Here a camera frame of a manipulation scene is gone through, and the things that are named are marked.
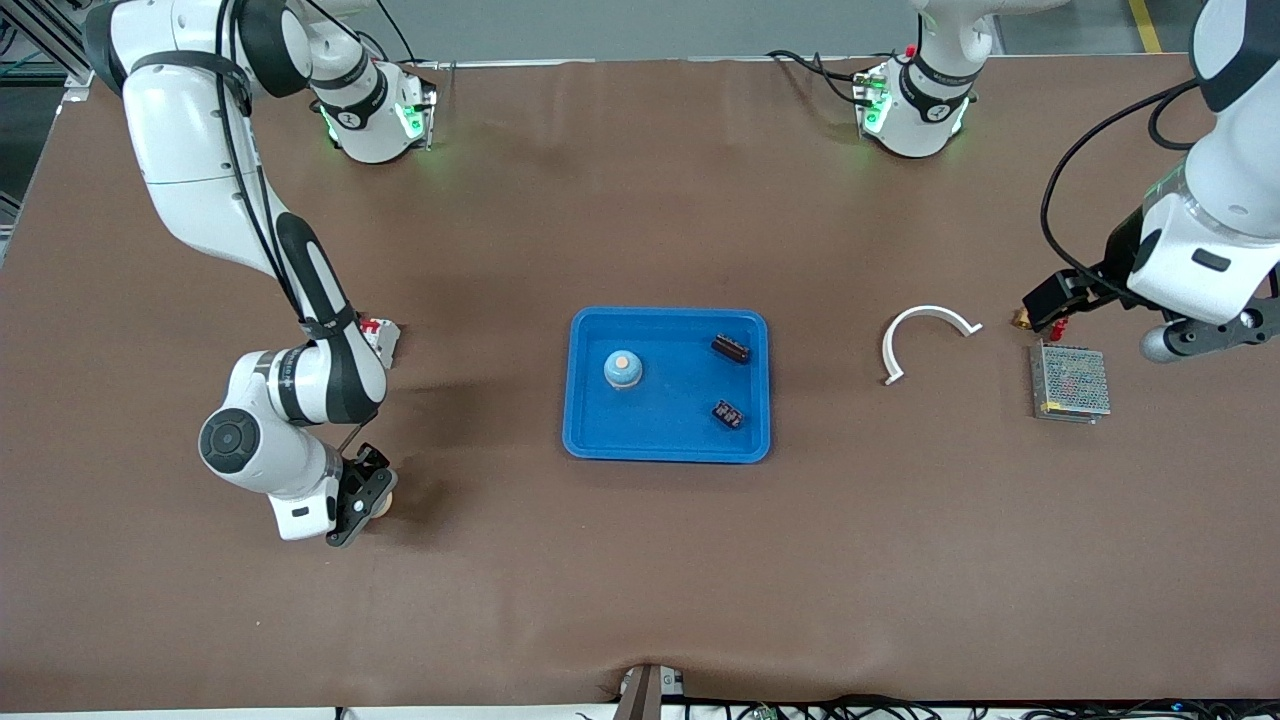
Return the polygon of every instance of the white curved plastic piece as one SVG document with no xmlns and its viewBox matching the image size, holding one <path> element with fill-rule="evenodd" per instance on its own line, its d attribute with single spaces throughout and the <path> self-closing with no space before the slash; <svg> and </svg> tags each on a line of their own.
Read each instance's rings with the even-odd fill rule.
<svg viewBox="0 0 1280 720">
<path fill-rule="evenodd" d="M 884 380 L 884 384 L 887 386 L 893 384 L 899 378 L 906 374 L 902 372 L 902 366 L 897 364 L 897 357 L 893 356 L 893 333 L 897 331 L 897 327 L 902 324 L 902 320 L 915 318 L 918 315 L 927 315 L 929 318 L 946 320 L 955 325 L 955 328 L 960 331 L 960 334 L 965 337 L 969 337 L 982 329 L 982 323 L 970 325 L 969 320 L 961 318 L 959 313 L 955 310 L 947 310 L 940 305 L 919 305 L 916 307 L 902 310 L 899 313 L 897 318 L 893 318 L 893 322 L 888 324 L 888 329 L 884 331 L 884 341 L 881 343 L 881 354 L 884 356 L 884 369 L 888 372 L 888 379 Z"/>
</svg>

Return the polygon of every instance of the yellow floor line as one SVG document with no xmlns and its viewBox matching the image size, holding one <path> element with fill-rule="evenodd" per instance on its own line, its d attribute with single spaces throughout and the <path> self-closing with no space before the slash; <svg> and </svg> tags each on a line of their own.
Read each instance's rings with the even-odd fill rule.
<svg viewBox="0 0 1280 720">
<path fill-rule="evenodd" d="M 1160 46 L 1160 36 L 1156 35 L 1156 26 L 1151 24 L 1151 13 L 1147 12 L 1146 0 L 1129 0 L 1129 12 L 1133 13 L 1133 19 L 1138 23 L 1142 49 L 1147 53 L 1164 53 L 1165 50 Z"/>
</svg>

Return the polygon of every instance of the small bottle cap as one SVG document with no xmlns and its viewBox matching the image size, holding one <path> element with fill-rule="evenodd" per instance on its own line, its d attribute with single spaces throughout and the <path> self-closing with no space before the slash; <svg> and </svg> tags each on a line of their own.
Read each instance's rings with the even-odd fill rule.
<svg viewBox="0 0 1280 720">
<path fill-rule="evenodd" d="M 630 350 L 618 350 L 604 361 L 604 379 L 618 389 L 635 386 L 643 373 L 640 359 Z"/>
</svg>

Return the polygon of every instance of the gray floor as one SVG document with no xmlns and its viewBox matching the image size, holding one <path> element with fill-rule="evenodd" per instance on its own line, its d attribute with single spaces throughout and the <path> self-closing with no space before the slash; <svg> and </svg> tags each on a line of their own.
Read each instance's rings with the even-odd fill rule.
<svg viewBox="0 0 1280 720">
<path fill-rule="evenodd" d="M 26 195 L 61 97 L 60 87 L 0 90 L 0 191 Z"/>
<path fill-rule="evenodd" d="M 384 1 L 413 51 L 444 61 L 749 56 L 780 47 L 863 55 L 915 40 L 915 14 L 905 0 Z M 1139 1 L 1149 6 L 1162 49 L 1185 50 L 1199 0 Z M 407 56 L 376 6 L 351 24 L 393 58 Z M 1009 54 L 1143 51 L 1129 0 L 1071 0 L 1004 17 L 1000 29 Z M 60 95 L 0 82 L 0 190 L 26 195 Z"/>
<path fill-rule="evenodd" d="M 413 51 L 434 60 L 760 55 L 778 47 L 858 55 L 915 38 L 904 0 L 385 0 Z M 376 12 L 352 24 L 394 58 L 403 46 Z"/>
</svg>

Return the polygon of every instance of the table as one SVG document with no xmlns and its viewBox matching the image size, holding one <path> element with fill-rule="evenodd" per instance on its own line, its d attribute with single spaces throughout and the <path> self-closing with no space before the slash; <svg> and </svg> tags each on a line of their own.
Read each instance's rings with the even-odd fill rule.
<svg viewBox="0 0 1280 720">
<path fill-rule="evenodd" d="M 995 60 L 923 161 L 794 65 L 431 77 L 438 146 L 389 165 L 302 96 L 255 114 L 353 302 L 406 328 L 362 436 L 401 484 L 347 551 L 279 541 L 195 451 L 234 360 L 301 342 L 274 283 L 168 236 L 119 100 L 64 108 L 0 272 L 0 710 L 595 701 L 641 661 L 771 700 L 1280 694 L 1280 348 L 1156 366 L 1156 315 L 1078 316 L 1115 409 L 1080 427 L 1032 418 L 1006 322 L 1061 266 L 1053 163 L 1185 58 Z M 1100 258 L 1175 160 L 1142 120 L 1100 137 L 1059 237 Z M 927 302 L 987 328 L 904 325 L 886 388 L 881 332 Z M 772 454 L 570 457 L 568 323 L 598 304 L 763 314 Z"/>
</svg>

